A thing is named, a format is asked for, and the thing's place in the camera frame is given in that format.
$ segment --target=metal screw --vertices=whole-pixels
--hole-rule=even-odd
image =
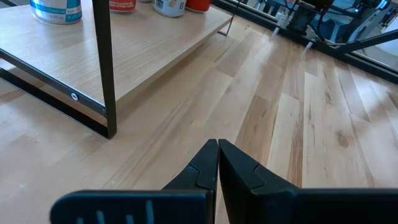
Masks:
[[[78,100],[79,100],[79,97],[76,95],[76,93],[72,93],[70,96],[71,96],[72,99],[75,100],[75,101],[78,101]]]

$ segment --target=black metal base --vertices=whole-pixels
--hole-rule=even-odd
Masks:
[[[9,73],[8,71],[0,68],[0,78],[4,79],[5,81],[13,84],[14,86],[24,90],[26,93],[36,97],[37,99],[43,101],[44,103],[54,107],[55,109],[65,113],[69,117],[77,120],[81,124],[89,127],[90,129],[96,131],[98,134],[106,137],[111,138],[114,133],[109,133],[108,128],[99,122],[93,120],[89,116],[83,114],[82,112],[72,108],[71,106],[67,105],[66,103],[56,99],[55,97],[49,95],[48,93],[42,91],[41,89],[37,88],[36,86],[31,85],[30,83],[25,82],[24,80],[16,77],[15,75]]]
[[[256,24],[259,24],[260,26],[263,26],[265,28],[268,28],[270,30],[274,30],[276,27],[279,27],[277,25],[277,21],[275,18],[261,13],[249,6],[241,5],[238,7],[238,2],[232,1],[232,0],[214,0],[213,4],[219,8],[222,8],[226,11],[235,13],[236,15],[245,18],[251,22],[254,22]],[[305,38],[302,35],[298,35],[295,32],[292,32],[291,30],[285,29],[283,27],[279,27],[279,35],[286,37],[290,40],[293,40],[294,42],[306,46],[310,40]],[[372,39],[364,40],[363,41],[363,46],[364,47],[369,47],[369,44],[377,44],[380,43],[380,41],[384,41],[383,39],[390,40],[391,35],[389,37],[386,37],[386,35],[377,37],[377,41],[374,41]],[[314,43],[313,49],[318,50],[324,54],[327,54],[331,57],[334,57],[338,60],[341,60],[345,63],[348,63],[352,66],[355,66],[359,69],[362,69],[364,71],[367,71],[377,77],[383,78],[385,80],[388,80],[392,83],[398,84],[398,71],[394,70],[391,67],[388,67],[387,65],[384,65],[382,63],[379,63],[375,60],[372,60],[370,58],[367,58],[365,56],[362,56],[360,54],[357,54],[355,52],[348,52],[347,50],[352,50],[358,49],[358,43],[354,42],[352,44],[347,44],[343,47],[340,48],[333,48],[330,47],[327,44],[321,43],[321,42],[316,42]]]

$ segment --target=white container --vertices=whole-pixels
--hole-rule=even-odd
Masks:
[[[182,16],[187,0],[155,0],[154,8],[157,13],[167,17]]]
[[[73,24],[81,19],[80,0],[30,0],[33,15],[54,24]]]

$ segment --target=wooden floor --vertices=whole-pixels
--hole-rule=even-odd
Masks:
[[[0,223],[45,223],[74,190],[160,189],[209,138],[299,187],[398,187],[398,86],[270,33],[236,19],[124,110],[111,141],[0,80]]]

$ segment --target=wooden shelf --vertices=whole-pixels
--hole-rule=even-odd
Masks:
[[[73,25],[39,22],[30,6],[0,9],[0,48],[103,103],[91,1],[82,8]],[[168,18],[139,3],[132,14],[111,14],[118,110],[230,20],[213,7]]]

